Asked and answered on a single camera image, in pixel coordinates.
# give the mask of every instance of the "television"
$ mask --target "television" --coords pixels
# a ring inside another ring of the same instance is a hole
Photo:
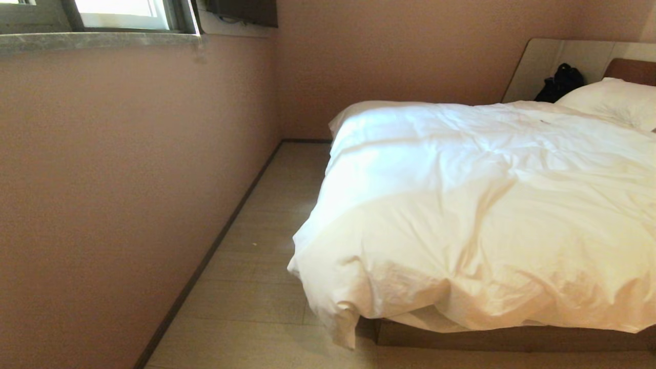
[[[220,18],[278,28],[276,0],[207,0],[207,10]]]

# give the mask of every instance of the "white pillow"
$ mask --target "white pillow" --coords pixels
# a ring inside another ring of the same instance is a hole
[[[556,105],[612,118],[644,131],[656,129],[656,87],[652,86],[607,77],[568,93]]]

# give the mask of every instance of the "white duvet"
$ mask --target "white duvet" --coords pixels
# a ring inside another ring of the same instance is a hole
[[[331,129],[289,270],[335,343],[354,347],[359,316],[656,324],[653,133],[538,102],[364,102]]]

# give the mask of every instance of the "wooden bed frame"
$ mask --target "wooden bed frame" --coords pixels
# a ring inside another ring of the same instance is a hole
[[[604,77],[656,86],[656,62],[616,58],[609,63]],[[374,324],[377,344],[382,346],[465,351],[653,351],[656,353],[656,325],[638,334],[553,326],[524,326],[443,334],[386,319],[376,319]]]

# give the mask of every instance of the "bed base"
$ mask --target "bed base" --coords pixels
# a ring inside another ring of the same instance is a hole
[[[380,346],[525,353],[651,351],[656,354],[656,326],[638,334],[551,326],[443,334],[376,319],[374,327]]]

